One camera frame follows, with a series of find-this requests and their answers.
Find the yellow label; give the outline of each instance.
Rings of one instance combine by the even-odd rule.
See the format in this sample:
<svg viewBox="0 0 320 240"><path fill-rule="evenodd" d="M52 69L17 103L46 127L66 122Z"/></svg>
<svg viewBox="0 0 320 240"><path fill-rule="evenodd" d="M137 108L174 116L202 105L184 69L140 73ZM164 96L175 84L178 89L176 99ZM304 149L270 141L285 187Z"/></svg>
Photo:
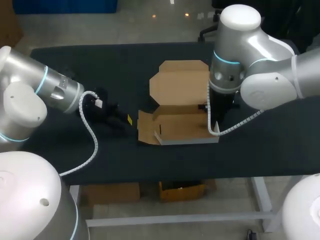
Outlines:
<svg viewBox="0 0 320 240"><path fill-rule="evenodd" d="M128 122L129 122L130 125L132 126L132 119L131 119L131 117L129 116L129 114L128 114Z"/></svg>

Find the white spiral cable wrap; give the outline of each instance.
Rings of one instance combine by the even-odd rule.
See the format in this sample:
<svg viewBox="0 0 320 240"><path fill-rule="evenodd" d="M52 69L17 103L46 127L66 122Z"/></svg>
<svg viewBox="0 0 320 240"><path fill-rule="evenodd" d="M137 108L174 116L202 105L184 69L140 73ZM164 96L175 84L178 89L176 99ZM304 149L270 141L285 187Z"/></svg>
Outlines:
<svg viewBox="0 0 320 240"><path fill-rule="evenodd" d="M60 173L60 177L63 177L65 175L68 175L68 174L71 174L71 173L74 173L75 171L78 171L79 169L82 169L83 167L85 167L87 164L89 164L92 159L95 158L97 152L98 152L98 140L97 140L97 137L94 133L94 131L92 131L91 127L89 126L86 118L85 118L85 115L84 115L84 110L83 110L83 101L84 101L84 98L86 95L92 95L94 96L96 99L99 99L98 95L93 92L93 91L85 91L84 93L82 93L82 95L80 96L80 99L79 99L79 113L80 113L80 117L82 119L82 122L84 123L84 126L86 127L86 129L88 130L88 132L90 133L92 139L93 139L93 142L94 142L94 151L91 155L91 157L85 161L84 163L82 163L81 165L69 170L69 171L65 171L63 173Z"/></svg>
<svg viewBox="0 0 320 240"><path fill-rule="evenodd" d="M252 119L255 119L256 117L258 117L260 114L262 114L264 112L264 110L259 110L255 114L251 115L250 117L247 117L245 120L228 128L227 130L224 130L222 132L214 132L211 129L211 106L210 106L210 84L209 84L209 82L207 85L207 92L206 92L206 104L207 104L207 111L208 111L208 130L211 135L216 136L216 137L219 137L219 136L222 136L222 135L225 135L225 134L232 132L233 130L241 127L242 125L246 124L247 122L250 122Z"/></svg>

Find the floor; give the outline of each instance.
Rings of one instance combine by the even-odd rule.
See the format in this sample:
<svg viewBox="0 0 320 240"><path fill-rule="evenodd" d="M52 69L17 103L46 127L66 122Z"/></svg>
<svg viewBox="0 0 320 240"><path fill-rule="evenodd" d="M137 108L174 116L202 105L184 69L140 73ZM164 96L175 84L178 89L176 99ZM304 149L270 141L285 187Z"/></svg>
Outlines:
<svg viewBox="0 0 320 240"><path fill-rule="evenodd" d="M16 49L28 55L34 48L52 46L195 42L199 31L212 25L213 11L211 0L119 0L116 14L20 15L24 37ZM214 40L214 33L208 39ZM265 180L275 202L288 177ZM161 203L152 185L141 188L145 194L140 202L97 205L93 217L227 213L257 207L245 178L218 179L217 191L188 202ZM262 233L260 222L255 220L99 227L90 231L91 240L244 240L248 228L259 232L260 240L286 239L281 229Z"/></svg>
<svg viewBox="0 0 320 240"><path fill-rule="evenodd" d="M289 176L265 177L266 186L273 204L284 189ZM217 191L208 189L206 195L195 201L163 203L155 184L140 184L142 198L136 203L96 205L93 218L124 218L179 214L208 214L256 211L251 181L247 178L224 178L216 180ZM82 208L88 215L88 208ZM137 226L96 227L90 230L92 240L245 240L248 229L258 233L259 240L286 240L282 229L275 233L263 233L259 220L152 224Z"/></svg>

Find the black tablecloth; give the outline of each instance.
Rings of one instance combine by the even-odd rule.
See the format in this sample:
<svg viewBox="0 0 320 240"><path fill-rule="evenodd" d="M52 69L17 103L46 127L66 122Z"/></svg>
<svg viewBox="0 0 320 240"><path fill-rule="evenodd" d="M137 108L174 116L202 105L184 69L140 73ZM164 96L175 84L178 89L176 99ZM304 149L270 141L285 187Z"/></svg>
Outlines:
<svg viewBox="0 0 320 240"><path fill-rule="evenodd" d="M165 60L202 60L210 64L210 43L66 46L35 49L31 56L49 67L73 72L86 89L102 86L134 121L134 128L93 129L98 155L67 184L180 181L206 178L306 175L320 172L320 100L297 100L263 113L219 143L154 146L138 143L138 110L153 112L149 79ZM233 126L254 112L241 102L221 126ZM45 122L23 146L47 159L59 173L86 161L93 142L76 115L48 109Z"/></svg>

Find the blue container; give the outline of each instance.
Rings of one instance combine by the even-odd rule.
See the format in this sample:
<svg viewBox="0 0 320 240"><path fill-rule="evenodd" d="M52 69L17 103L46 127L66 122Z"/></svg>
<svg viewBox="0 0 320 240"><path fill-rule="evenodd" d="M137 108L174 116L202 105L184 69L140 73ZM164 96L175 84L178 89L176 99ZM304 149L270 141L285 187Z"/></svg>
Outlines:
<svg viewBox="0 0 320 240"><path fill-rule="evenodd" d="M118 0L13 0L16 14L111 14Z"/></svg>

